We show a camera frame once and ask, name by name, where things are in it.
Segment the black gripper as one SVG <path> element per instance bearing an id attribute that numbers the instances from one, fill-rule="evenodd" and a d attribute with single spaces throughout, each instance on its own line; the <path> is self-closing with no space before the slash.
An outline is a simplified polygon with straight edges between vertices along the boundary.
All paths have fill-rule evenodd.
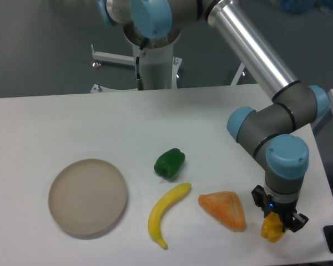
<path id="1" fill-rule="evenodd" d="M 279 215 L 282 223 L 282 232 L 290 230 L 297 232 L 309 221 L 308 217 L 298 213 L 296 205 L 299 199 L 300 190 L 292 194 L 281 194 L 274 192 L 267 185 L 257 185 L 251 192 L 254 203 L 260 207 L 266 218 L 271 212 Z"/>

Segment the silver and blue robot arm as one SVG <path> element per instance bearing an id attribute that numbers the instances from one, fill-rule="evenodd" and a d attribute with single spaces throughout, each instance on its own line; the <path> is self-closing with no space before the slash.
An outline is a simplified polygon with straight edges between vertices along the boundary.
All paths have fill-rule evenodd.
<path id="1" fill-rule="evenodd" d="M 305 86 L 288 69 L 239 7 L 237 1 L 98 1 L 108 26 L 122 25 L 134 47 L 132 64 L 138 90 L 170 89 L 172 54 L 165 53 L 182 27 L 205 19 L 224 37 L 272 104 L 261 111 L 234 111 L 227 129 L 265 170 L 265 184 L 252 191 L 265 216 L 279 215 L 283 230 L 296 232 L 308 218 L 296 204 L 309 165 L 306 143 L 297 129 L 322 117 L 329 98 L 318 86 Z"/>

